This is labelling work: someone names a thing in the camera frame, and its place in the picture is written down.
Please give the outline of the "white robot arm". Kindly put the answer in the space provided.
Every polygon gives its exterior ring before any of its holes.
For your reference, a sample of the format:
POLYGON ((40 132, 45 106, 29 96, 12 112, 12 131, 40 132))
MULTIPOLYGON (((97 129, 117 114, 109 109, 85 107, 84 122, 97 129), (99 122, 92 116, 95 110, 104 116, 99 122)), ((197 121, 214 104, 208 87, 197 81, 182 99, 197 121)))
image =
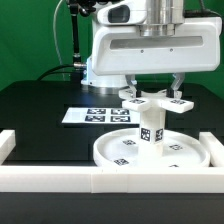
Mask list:
POLYGON ((172 73, 172 96, 187 72, 213 71, 220 63, 221 16, 186 10, 184 0, 85 0, 94 15, 91 71, 109 76, 172 73))

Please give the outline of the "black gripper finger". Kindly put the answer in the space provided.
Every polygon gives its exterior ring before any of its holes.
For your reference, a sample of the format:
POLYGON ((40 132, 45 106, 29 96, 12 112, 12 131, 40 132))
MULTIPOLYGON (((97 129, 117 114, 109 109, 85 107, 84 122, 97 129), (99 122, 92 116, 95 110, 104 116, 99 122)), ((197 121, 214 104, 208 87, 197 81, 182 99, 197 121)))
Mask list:
POLYGON ((169 98, 176 98, 178 96, 178 90, 185 79, 184 73, 174 73, 174 80, 171 86, 167 89, 167 96, 169 98))
POLYGON ((126 79, 127 85, 129 86, 130 90, 132 91, 132 97, 138 97, 139 91, 136 88, 135 76, 134 75, 126 75, 125 79, 126 79))

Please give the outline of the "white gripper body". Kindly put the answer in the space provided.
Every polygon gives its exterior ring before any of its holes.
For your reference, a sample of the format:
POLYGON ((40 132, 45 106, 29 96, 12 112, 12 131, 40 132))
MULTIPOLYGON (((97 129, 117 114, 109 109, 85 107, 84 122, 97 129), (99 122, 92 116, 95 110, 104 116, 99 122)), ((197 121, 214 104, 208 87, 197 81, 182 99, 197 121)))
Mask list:
POLYGON ((142 37, 136 26, 100 28, 92 48, 98 75, 213 71, 220 63, 222 20, 187 18, 173 36, 142 37))

